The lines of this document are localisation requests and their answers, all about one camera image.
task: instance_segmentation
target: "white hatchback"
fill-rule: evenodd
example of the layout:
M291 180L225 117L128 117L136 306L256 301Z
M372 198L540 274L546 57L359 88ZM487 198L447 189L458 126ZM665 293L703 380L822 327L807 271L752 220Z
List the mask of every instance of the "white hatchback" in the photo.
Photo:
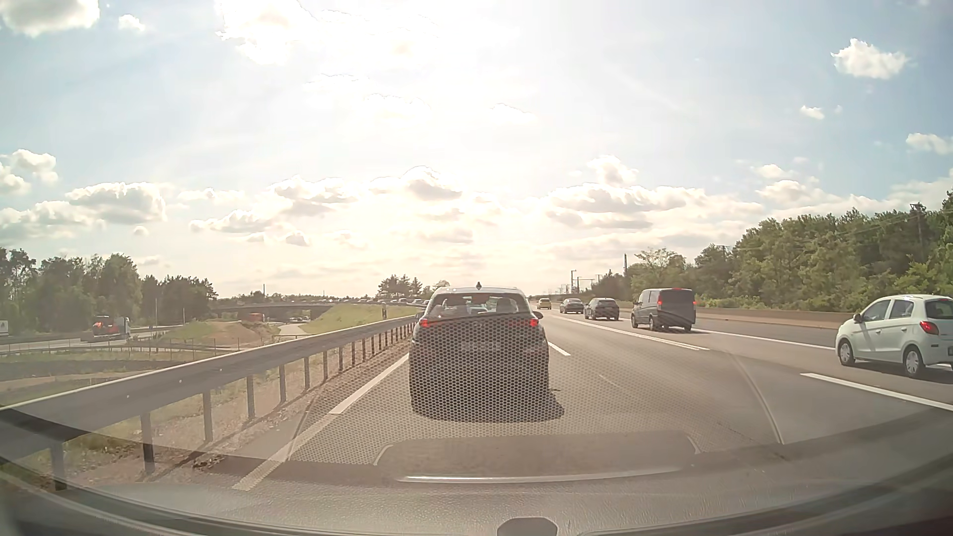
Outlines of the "white hatchback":
M905 294L877 299L837 332L841 364L856 360L902 363L919 377L927 365L953 364L953 299Z

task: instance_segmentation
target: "car wheel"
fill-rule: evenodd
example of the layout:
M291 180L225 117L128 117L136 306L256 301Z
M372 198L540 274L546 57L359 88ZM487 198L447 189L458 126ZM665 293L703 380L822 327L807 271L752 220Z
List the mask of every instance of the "car wheel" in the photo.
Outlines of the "car wheel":
M906 375L910 378L922 378L926 366L923 364L923 357L916 346L909 346L903 352L903 368Z
M854 348L850 345L850 340L844 339L838 344L837 357L843 366L854 364Z

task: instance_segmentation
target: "rear window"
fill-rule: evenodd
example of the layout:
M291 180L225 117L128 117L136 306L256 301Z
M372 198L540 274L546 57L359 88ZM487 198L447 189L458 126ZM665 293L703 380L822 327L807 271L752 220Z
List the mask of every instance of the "rear window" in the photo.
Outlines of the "rear window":
M519 294L454 293L441 294L431 299L424 318L429 320L457 319L475 315L528 313L529 303Z
M695 291L688 289L668 289L660 292L662 303L692 303L695 301Z
M926 317L937 320L953 320L953 299L934 299L926 303Z

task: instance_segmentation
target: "black car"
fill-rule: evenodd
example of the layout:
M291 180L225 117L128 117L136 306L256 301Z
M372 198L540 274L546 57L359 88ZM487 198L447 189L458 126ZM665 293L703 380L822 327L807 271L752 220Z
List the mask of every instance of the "black car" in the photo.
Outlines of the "black car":
M411 338L414 411L459 416L484 411L499 396L529 407L533 397L548 395L549 343L541 318L516 288L437 290Z
M593 298L589 303L586 303L582 315L592 320L618 320L618 303L611 298Z
M582 314L585 308L586 308L586 304L583 303L582 300L579 298L567 298L567 299L564 299L562 303L559 304L559 312L563 314L565 313Z

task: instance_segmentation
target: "taillight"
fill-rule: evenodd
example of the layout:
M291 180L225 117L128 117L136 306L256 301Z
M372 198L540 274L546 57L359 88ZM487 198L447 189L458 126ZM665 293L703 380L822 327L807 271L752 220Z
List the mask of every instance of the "taillight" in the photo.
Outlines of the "taillight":
M924 320L920 322L920 327L923 328L923 332L927 335L940 335L940 328L931 321Z

